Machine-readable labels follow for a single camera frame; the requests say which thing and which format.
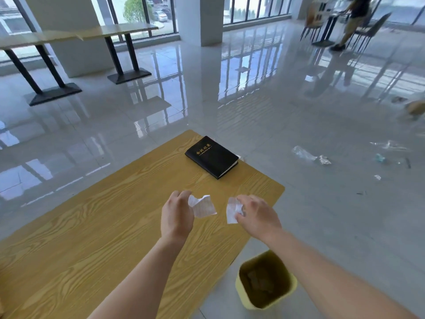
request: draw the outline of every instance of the standing person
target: standing person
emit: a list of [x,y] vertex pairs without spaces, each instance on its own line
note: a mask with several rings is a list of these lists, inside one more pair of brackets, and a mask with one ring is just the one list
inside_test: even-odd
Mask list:
[[[155,319],[173,263],[193,227],[190,194],[171,194],[162,208],[161,238],[89,319]],[[245,212],[245,216],[236,215],[238,223],[283,261],[327,318],[417,318],[284,231],[278,215],[263,199],[252,195],[237,198]]]
[[348,5],[348,8],[344,13],[351,11],[350,19],[348,20],[345,29],[344,36],[341,41],[330,48],[332,51],[343,51],[346,46],[345,43],[351,38],[356,29],[364,22],[369,12],[369,5],[371,0],[353,0]]

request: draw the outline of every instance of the khaki pants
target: khaki pants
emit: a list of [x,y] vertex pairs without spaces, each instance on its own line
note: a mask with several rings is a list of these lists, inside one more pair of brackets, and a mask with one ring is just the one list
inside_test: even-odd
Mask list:
[[363,23],[365,20],[364,16],[359,16],[357,18],[350,18],[345,26],[344,32],[353,34],[356,29]]

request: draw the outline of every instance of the white paper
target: white paper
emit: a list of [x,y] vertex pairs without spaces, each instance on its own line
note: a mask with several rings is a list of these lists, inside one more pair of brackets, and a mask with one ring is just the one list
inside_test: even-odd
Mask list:
[[193,195],[190,195],[188,204],[190,207],[192,207],[195,217],[202,218],[217,214],[210,195],[205,195],[199,199],[195,198]]
[[236,224],[237,220],[235,218],[236,214],[243,215],[242,204],[235,197],[229,198],[227,202],[226,215],[228,224]]

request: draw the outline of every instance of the wooden tabletop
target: wooden tabletop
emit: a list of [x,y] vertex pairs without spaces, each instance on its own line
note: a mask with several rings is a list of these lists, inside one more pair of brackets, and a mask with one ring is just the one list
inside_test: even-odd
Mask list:
[[0,241],[3,319],[87,318],[154,246],[163,204],[184,189],[210,194],[218,213],[195,219],[159,307],[158,318],[189,317],[249,238],[226,223],[228,198],[273,205],[284,191],[243,161],[216,180],[184,155],[201,138],[180,134]]
[[98,37],[110,37],[118,34],[133,33],[140,31],[157,30],[158,27],[155,25],[147,24],[144,22],[133,22],[133,23],[120,23],[117,25],[103,25],[100,27],[94,27],[87,30],[80,30],[74,32],[81,40],[88,40]]
[[66,31],[28,32],[0,37],[0,50],[40,45],[54,41],[74,39],[77,36]]

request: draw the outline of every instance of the shoe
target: shoe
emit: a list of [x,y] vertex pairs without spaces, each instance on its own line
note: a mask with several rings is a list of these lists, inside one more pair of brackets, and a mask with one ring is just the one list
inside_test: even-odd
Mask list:
[[329,48],[329,50],[330,51],[343,51],[343,50],[345,50],[345,45],[342,45],[342,46],[340,46],[340,45],[335,45],[335,46],[332,46],[331,48]]

